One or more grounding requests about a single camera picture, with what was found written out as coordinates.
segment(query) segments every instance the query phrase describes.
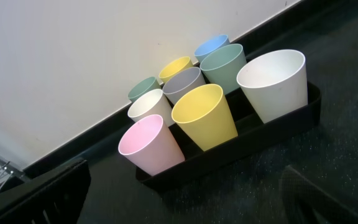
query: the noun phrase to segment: pastel cup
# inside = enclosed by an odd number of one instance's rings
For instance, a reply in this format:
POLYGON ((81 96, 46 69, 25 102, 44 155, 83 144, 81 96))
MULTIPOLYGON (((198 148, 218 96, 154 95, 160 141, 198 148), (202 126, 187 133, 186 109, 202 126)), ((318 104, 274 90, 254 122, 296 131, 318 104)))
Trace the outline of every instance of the pastel cup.
POLYGON ((178 72, 183 71, 184 69, 190 68, 193 66, 190 57, 181 57, 171 63, 169 63, 165 68, 160 72, 158 77, 164 82, 168 82, 169 79, 174 77, 178 72))
POLYGON ((150 175, 158 174, 185 160, 178 143, 160 115, 136 122, 123 135, 118 151, 150 175))
POLYGON ((214 50, 217 50, 229 44, 230 41, 227 35, 224 34, 218 35, 210 40, 207 40, 205 43, 201 44, 194 52, 194 56, 197 58, 199 63, 201 63, 214 50))
POLYGON ((226 95, 239 88, 236 77, 247 63, 241 44, 230 44, 209 54, 200 64, 200 69, 211 83, 222 87, 226 95))
POLYGON ((308 104, 306 58, 297 50, 278 50, 253 59, 237 82, 264 123, 308 104))
POLYGON ((187 68, 171 78, 162 88, 165 96, 173 103, 183 97, 190 90, 205 85, 200 68, 187 68))
POLYGON ((223 89, 216 84, 185 94, 173 107, 172 119, 204 151, 238 136, 223 89))
POLYGON ((129 108, 128 117, 135 122, 152 114, 159 114, 167 126, 175 122, 171 118, 172 108, 161 89, 148 91, 139 97, 129 108))
POLYGON ((128 99, 135 102, 143 94, 158 88, 161 88, 161 86, 158 84, 157 79, 155 77, 148 77, 130 90, 128 93, 128 99))

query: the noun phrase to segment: black floor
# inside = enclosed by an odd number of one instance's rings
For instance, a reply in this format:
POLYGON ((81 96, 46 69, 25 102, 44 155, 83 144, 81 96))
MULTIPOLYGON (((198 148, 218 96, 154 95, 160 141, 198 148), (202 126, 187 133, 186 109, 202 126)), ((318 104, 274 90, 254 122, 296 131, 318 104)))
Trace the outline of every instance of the black floor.
POLYGON ((358 2, 310 18, 258 54, 277 49, 306 55, 308 80, 323 92, 317 128, 162 195, 135 180, 110 136, 83 154, 92 183, 78 223, 286 223, 278 180, 288 164, 358 200, 358 2))

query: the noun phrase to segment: black tray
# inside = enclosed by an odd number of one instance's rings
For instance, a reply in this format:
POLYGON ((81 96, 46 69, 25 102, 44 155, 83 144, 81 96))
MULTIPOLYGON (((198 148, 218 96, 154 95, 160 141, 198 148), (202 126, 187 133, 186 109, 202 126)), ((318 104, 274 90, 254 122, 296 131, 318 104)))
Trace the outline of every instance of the black tray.
POLYGON ((136 167, 136 179, 157 191, 177 187, 212 170, 307 131, 320 121, 321 93, 308 82, 308 105, 264 124, 240 88, 226 95, 238 137, 202 151, 177 124, 170 130, 186 160, 155 176, 136 167))

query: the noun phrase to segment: blue cup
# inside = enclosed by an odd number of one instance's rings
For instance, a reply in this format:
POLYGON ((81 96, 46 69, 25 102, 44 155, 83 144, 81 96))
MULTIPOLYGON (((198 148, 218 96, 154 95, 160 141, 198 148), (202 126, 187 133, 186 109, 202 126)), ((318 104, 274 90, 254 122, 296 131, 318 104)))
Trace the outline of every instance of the blue cup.
POLYGON ((197 58, 199 63, 201 63, 204 58, 206 58, 210 53, 214 50, 229 45, 230 41, 227 35, 221 34, 218 35, 207 42, 201 44, 196 51, 194 52, 194 56, 197 58))

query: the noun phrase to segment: white cup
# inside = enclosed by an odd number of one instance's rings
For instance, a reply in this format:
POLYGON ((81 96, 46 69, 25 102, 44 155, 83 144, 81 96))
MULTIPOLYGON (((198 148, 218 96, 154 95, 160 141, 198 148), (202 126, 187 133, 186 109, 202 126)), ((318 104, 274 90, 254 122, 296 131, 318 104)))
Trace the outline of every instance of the white cup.
POLYGON ((175 124, 171 117, 172 108, 161 89, 149 91, 139 97, 129 108, 128 117, 135 122, 148 115, 160 115, 167 126, 175 124))
POLYGON ((306 58, 297 50, 278 50, 246 64, 237 82, 264 123, 308 104, 306 58))

